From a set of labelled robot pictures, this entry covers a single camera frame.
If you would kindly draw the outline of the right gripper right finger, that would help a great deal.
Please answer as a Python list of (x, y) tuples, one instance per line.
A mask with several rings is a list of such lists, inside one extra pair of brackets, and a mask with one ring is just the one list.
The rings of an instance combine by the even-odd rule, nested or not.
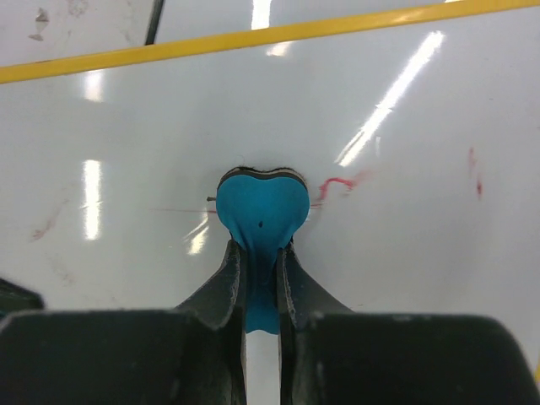
[(536, 404), (513, 336), (485, 316), (350, 310), (300, 265), (276, 261), (284, 404)]

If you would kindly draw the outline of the blue heart-shaped eraser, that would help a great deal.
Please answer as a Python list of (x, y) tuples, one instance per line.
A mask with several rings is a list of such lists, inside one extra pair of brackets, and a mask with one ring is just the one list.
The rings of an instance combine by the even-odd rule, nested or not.
[(226, 172), (216, 191), (220, 222), (247, 255), (246, 332), (279, 332), (278, 251), (291, 242), (310, 211), (305, 179), (290, 168)]

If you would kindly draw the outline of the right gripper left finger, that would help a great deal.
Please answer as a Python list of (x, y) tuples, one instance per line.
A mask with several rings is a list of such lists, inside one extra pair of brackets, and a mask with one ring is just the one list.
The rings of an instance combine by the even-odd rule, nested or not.
[(173, 309), (1, 314), (2, 403), (245, 403), (246, 261)]

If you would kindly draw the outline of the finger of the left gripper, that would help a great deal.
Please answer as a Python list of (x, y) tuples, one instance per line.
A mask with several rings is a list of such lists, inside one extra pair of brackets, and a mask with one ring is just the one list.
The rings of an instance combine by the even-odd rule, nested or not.
[(45, 308), (41, 296), (8, 280), (0, 280), (0, 311), (7, 315), (17, 311), (37, 311)]

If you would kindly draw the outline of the small yellow-framed whiteboard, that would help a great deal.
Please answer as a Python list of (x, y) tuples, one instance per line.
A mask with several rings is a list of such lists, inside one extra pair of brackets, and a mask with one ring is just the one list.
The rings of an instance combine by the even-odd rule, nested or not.
[[(539, 391), (539, 4), (444, 1), (1, 70), (1, 279), (165, 310), (220, 268), (238, 166), (290, 168), (287, 247), (358, 313), (485, 316)], [(243, 404), (280, 400), (246, 332)]]

